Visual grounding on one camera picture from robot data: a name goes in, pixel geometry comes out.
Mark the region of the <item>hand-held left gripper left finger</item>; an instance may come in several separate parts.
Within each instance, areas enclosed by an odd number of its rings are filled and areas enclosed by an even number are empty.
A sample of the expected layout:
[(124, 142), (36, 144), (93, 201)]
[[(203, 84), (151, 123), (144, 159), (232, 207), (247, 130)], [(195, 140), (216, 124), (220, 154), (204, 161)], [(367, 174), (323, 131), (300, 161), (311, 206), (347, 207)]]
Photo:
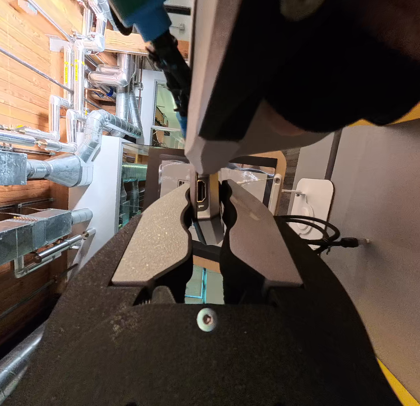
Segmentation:
[(189, 194), (185, 183), (144, 210), (112, 277), (114, 286), (146, 286), (192, 260)]

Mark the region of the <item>rectangular metal air duct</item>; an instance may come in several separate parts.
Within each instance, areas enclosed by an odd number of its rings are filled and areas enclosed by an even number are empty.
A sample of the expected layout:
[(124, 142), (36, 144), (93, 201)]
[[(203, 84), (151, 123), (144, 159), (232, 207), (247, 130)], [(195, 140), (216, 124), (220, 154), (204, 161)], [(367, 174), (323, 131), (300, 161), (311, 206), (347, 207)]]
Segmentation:
[(29, 215), (13, 215), (0, 223), (1, 265), (13, 262), (14, 275), (22, 278), (59, 258), (62, 252), (95, 235), (89, 228), (69, 237), (72, 227), (90, 222), (90, 209), (45, 209)]

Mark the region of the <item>white metal holder bracket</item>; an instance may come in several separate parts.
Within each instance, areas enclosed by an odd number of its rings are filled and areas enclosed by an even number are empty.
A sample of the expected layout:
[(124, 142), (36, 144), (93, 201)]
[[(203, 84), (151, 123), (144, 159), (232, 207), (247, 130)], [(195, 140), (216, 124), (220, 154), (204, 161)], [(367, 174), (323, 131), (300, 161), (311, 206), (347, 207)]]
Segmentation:
[(268, 209), (273, 216), (277, 216), (277, 205), (282, 193), (290, 193), (297, 195), (298, 197), (301, 195), (305, 195), (300, 190), (283, 189), (283, 177), (281, 176), (281, 174), (275, 174), (272, 178), (267, 178), (267, 181), (269, 180), (272, 180), (272, 187), (268, 203)]

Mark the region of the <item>white stand base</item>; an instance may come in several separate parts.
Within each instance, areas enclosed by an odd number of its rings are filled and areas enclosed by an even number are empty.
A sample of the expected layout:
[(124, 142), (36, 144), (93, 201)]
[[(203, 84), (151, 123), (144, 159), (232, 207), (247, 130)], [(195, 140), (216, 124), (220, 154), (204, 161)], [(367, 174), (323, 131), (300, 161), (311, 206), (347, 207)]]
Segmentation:
[[(333, 199), (334, 187), (326, 179), (302, 178), (291, 197), (291, 215), (309, 216), (319, 220), (328, 220)], [(306, 240), (323, 238), (322, 232), (305, 224), (289, 223), (289, 226)]]

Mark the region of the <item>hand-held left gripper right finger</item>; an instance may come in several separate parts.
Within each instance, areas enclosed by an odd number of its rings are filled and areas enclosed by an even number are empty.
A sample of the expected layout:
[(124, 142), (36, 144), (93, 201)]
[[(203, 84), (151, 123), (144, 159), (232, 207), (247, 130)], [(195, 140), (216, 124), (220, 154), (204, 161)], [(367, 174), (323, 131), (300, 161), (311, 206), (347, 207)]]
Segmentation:
[(221, 185), (226, 232), (220, 252), (223, 282), (268, 290), (299, 288), (302, 278), (270, 210), (231, 179)]

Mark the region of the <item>tan wooden backing board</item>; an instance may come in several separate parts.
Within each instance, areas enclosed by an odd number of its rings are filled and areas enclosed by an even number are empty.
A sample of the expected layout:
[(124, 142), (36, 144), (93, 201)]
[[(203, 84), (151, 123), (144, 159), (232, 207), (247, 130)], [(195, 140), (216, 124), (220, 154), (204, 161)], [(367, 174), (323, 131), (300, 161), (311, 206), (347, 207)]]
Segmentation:
[[(267, 178), (281, 174), (284, 186), (286, 158), (281, 151), (239, 156), (233, 158), (228, 167), (232, 170), (239, 170), (239, 173), (236, 174), (236, 181), (242, 182), (241, 186), (263, 202), (266, 207), (268, 207), (272, 187), (272, 180), (267, 181)], [(277, 215), (280, 211), (280, 201), (281, 198), (277, 205)]]

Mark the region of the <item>dark grey hdmi adapter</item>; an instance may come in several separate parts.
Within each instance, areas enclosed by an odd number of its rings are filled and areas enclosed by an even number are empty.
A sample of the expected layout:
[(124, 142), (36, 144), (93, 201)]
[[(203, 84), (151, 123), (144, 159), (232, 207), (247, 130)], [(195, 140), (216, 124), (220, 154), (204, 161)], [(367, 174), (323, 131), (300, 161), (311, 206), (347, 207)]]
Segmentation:
[(218, 245), (224, 236), (218, 174), (199, 174), (191, 167), (190, 179), (192, 218), (198, 240), (207, 246)]

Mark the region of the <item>instruction sheet display stand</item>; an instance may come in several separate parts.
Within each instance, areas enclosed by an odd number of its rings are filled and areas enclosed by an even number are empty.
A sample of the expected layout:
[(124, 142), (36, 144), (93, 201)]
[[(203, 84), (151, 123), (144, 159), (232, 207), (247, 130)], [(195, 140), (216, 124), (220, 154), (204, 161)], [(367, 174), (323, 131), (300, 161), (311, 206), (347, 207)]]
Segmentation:
[(175, 148), (162, 148), (162, 147), (149, 147), (147, 158), (147, 172), (145, 178), (145, 193), (142, 204), (142, 212), (154, 203), (158, 197), (158, 178), (159, 167), (164, 160), (175, 160), (186, 162), (189, 164), (188, 159), (185, 157), (183, 149)]

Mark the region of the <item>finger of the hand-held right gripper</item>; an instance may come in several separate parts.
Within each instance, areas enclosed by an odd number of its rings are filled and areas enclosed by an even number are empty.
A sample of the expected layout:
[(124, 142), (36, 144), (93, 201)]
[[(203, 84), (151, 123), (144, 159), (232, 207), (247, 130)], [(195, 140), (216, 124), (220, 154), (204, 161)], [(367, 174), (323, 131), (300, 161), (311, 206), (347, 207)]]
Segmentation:
[(319, 142), (330, 134), (331, 132), (309, 132), (298, 128), (279, 115), (263, 99), (244, 139), (239, 143), (237, 157), (306, 147)]
[(277, 65), (278, 21), (279, 0), (196, 0), (185, 155), (198, 173), (237, 157)]

